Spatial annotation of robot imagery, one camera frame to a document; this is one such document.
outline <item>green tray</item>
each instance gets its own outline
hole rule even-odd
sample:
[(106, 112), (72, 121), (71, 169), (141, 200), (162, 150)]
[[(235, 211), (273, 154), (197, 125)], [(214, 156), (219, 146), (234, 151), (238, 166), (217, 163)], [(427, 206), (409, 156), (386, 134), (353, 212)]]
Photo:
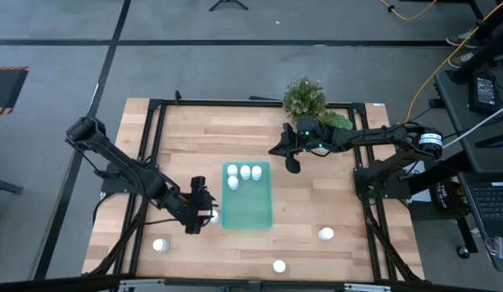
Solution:
[[(232, 191), (228, 187), (228, 165), (235, 165), (240, 171), (241, 166), (260, 166), (262, 176), (259, 181), (244, 180), (239, 175), (239, 187)], [(271, 202), (271, 182), (269, 178), (269, 163), (267, 161), (226, 162), (222, 166), (222, 228), (229, 230), (258, 230), (270, 228), (273, 225)]]

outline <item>small white object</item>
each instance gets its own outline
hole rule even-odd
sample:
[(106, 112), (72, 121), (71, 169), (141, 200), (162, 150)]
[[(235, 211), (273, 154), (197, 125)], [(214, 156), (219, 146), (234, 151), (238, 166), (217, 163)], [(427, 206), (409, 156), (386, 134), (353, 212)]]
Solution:
[(237, 179), (237, 177), (232, 175), (228, 178), (228, 187), (230, 187), (232, 191), (237, 190), (237, 188), (239, 187), (239, 180)]
[(170, 243), (164, 239), (156, 239), (153, 242), (153, 248), (155, 251), (168, 251)]
[(276, 273), (284, 273), (284, 271), (286, 271), (286, 263), (282, 260), (275, 260), (273, 262), (273, 271)]
[(229, 176), (237, 176), (237, 166), (235, 165), (228, 165), (228, 168), (226, 169), (228, 172)]
[(210, 218), (210, 222), (217, 223), (219, 221), (219, 213), (216, 210), (212, 210), (212, 218)]
[(250, 166), (243, 165), (241, 166), (241, 178), (244, 180), (250, 179)]
[(318, 231), (318, 238), (322, 240), (330, 240), (334, 236), (334, 231), (329, 227), (322, 228)]
[(253, 178), (253, 180), (260, 180), (260, 176), (262, 176), (262, 169), (260, 168), (260, 166), (253, 166), (253, 168), (251, 169), (251, 178)]

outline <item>black desk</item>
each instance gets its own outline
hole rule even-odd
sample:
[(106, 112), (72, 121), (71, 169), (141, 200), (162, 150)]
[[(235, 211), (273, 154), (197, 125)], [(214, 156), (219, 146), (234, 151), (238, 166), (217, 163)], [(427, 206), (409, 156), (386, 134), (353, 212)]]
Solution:
[[(503, 87), (503, 71), (494, 71), (493, 73), (497, 78), (498, 84)], [(436, 75), (435, 80), (437, 90), (441, 96), (441, 100), (444, 102), (445, 108), (448, 110), (455, 131), (462, 131), (473, 127), (487, 117), (471, 112), (467, 108), (468, 84), (453, 83), (445, 72)], [(483, 238), (487, 238), (489, 234), (494, 233), (484, 227), (480, 215), (475, 208), (473, 197), (469, 190), (467, 190), (466, 185), (470, 183), (503, 181), (503, 149), (476, 148), (474, 146), (475, 142), (502, 134), (502, 129), (503, 122), (499, 122), (497, 125), (477, 129), (460, 141), (473, 172), (459, 173), (459, 182), (465, 188), (468, 203), (473, 207), (471, 210)], [(494, 256), (490, 256), (490, 259), (496, 269), (503, 271), (503, 260)]]

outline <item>yellow cable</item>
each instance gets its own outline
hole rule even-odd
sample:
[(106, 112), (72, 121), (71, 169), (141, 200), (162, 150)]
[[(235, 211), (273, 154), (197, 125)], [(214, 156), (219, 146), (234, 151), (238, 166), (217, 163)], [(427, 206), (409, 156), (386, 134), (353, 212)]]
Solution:
[[(495, 13), (499, 8), (501, 8), (503, 6), (503, 2), (501, 4), (499, 4), (497, 7), (495, 7), (491, 12), (489, 12), (483, 19), (483, 21), (486, 21), (493, 13)], [(433, 76), (435, 76), (437, 74), (437, 72), (448, 62), (448, 60), (450, 60), (450, 58), (452, 58), (467, 42), (468, 40), (470, 39), (470, 37), (479, 30), (479, 27), (475, 27), (473, 28), (470, 33), (468, 34), (468, 36), (466, 37), (466, 39), (464, 39), (464, 41), (462, 41), (462, 43), (457, 47), (457, 49), (455, 49), (455, 51), (453, 53), (450, 54), (450, 56), (448, 56), (440, 65), (439, 67), (430, 75), (430, 77), (428, 77), (428, 79), (426, 81), (424, 81), (423, 85), (421, 85), (421, 87), (419, 88), (419, 90), (417, 91), (417, 93), (414, 95), (414, 98), (412, 99), (412, 102), (411, 102), (411, 106), (409, 107), (408, 109), (408, 114), (406, 115), (406, 119), (405, 119), (405, 122), (408, 122), (410, 119), (411, 119), (411, 114), (412, 114), (412, 109), (414, 108), (414, 103), (415, 101), (417, 100), (417, 97), (419, 96), (419, 94), (421, 94), (421, 92), (423, 91), (424, 87), (427, 86), (427, 84), (430, 82), (430, 80), (432, 80)]]
[[(385, 6), (390, 7), (390, 4), (388, 4), (385, 0), (378, 0), (378, 1), (380, 1), (383, 4), (385, 4)], [(397, 13), (395, 9), (392, 9), (392, 12), (395, 15), (397, 15), (400, 19), (403, 19), (403, 20), (414, 20), (414, 19), (420, 17), (424, 12), (426, 12), (428, 10), (428, 8), (432, 7), (432, 5), (436, 4), (436, 2), (437, 2), (437, 0), (433, 0), (433, 2), (430, 3), (430, 5), (428, 5), (426, 8), (424, 8), (423, 11), (421, 11), (420, 13), (418, 13), (418, 14), (412, 16), (412, 17), (402, 16), (399, 13)]]

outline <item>laptop keyboard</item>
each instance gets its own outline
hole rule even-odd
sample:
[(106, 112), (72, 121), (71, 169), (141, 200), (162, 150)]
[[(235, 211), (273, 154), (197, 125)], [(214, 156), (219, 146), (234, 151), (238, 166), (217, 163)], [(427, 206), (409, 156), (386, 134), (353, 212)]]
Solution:
[(470, 186), (480, 216), (484, 220), (503, 220), (503, 187)]

